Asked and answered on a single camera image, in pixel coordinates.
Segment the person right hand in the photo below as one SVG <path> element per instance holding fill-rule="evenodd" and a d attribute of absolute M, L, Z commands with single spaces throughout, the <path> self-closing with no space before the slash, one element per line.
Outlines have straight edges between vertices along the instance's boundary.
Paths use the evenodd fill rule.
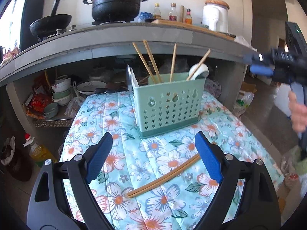
<path fill-rule="evenodd" d="M 297 102 L 294 92 L 289 92 L 289 110 L 291 112 L 292 128 L 296 133 L 303 133 L 307 126 L 307 107 Z"/>

